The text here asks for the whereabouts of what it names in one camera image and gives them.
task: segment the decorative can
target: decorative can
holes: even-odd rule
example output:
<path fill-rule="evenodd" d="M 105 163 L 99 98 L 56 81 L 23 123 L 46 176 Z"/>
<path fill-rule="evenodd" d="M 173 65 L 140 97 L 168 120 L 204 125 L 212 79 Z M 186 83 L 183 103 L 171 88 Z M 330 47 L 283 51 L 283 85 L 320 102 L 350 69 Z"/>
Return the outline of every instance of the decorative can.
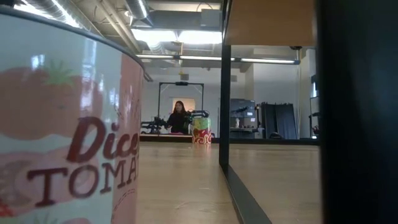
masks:
<path fill-rule="evenodd" d="M 0 223 L 135 223 L 139 59 L 0 8 Z"/>
<path fill-rule="evenodd" d="M 192 142 L 197 144 L 211 144 L 210 118 L 193 118 Z"/>

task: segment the wooden floor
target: wooden floor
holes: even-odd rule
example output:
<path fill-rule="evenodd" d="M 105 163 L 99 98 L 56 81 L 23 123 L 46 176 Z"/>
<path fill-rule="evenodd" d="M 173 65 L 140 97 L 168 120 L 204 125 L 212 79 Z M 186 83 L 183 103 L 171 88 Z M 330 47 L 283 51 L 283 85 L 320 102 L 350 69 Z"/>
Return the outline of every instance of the wooden floor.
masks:
<path fill-rule="evenodd" d="M 272 224 L 319 224 L 316 146 L 231 145 L 229 163 Z"/>
<path fill-rule="evenodd" d="M 137 223 L 235 224 L 218 146 L 141 142 Z"/>

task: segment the black shirt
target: black shirt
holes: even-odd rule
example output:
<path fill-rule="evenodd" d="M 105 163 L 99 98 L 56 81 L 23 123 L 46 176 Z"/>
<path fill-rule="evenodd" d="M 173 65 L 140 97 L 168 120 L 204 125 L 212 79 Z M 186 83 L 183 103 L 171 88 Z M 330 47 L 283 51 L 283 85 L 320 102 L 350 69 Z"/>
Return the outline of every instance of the black shirt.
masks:
<path fill-rule="evenodd" d="M 188 127 L 184 128 L 185 122 L 185 113 L 172 113 L 167 121 L 167 125 L 172 126 L 172 133 L 188 134 Z"/>

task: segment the dark hair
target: dark hair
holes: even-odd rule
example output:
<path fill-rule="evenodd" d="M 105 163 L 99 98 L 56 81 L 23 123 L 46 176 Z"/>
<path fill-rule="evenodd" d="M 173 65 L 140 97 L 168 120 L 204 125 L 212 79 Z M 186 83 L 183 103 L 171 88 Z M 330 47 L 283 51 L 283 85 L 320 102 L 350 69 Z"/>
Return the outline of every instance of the dark hair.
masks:
<path fill-rule="evenodd" d="M 182 113 L 182 114 L 185 114 L 187 111 L 185 111 L 184 103 L 182 103 L 182 101 L 180 101 L 180 100 L 178 100 L 177 102 L 175 102 L 173 113 L 178 113 L 178 112 L 177 112 L 177 109 L 176 109 L 177 103 L 181 104 L 181 106 L 182 106 L 181 113 Z"/>

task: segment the woman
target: woman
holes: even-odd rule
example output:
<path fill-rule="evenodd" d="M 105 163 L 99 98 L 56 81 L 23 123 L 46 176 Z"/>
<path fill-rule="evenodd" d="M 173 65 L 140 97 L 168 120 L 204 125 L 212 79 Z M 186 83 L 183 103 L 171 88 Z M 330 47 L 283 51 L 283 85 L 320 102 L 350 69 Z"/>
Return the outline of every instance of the woman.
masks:
<path fill-rule="evenodd" d="M 181 101 L 177 101 L 174 111 L 167 121 L 167 126 L 172 127 L 172 133 L 188 134 L 188 125 L 185 124 L 187 122 L 186 115 L 184 104 Z"/>

